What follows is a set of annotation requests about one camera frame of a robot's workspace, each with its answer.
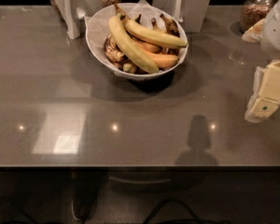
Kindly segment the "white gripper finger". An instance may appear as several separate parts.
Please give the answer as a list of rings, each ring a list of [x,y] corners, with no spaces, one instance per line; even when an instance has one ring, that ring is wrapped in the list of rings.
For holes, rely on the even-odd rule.
[[[257,67],[254,73],[253,94],[246,107],[245,120],[258,123],[266,120],[263,109],[267,97],[267,69]]]

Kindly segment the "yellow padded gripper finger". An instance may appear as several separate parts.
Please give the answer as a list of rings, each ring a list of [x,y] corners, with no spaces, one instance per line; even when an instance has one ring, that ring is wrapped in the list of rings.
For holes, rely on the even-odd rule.
[[[280,106],[280,60],[273,60],[267,69],[267,97],[263,109],[269,118]]]

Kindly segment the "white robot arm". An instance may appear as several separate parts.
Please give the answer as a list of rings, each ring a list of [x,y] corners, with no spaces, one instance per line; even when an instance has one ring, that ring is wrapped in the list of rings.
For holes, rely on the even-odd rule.
[[[280,106],[280,0],[268,15],[242,35],[250,43],[259,43],[270,63],[257,67],[254,74],[253,95],[245,112],[245,120],[259,123],[268,119]]]

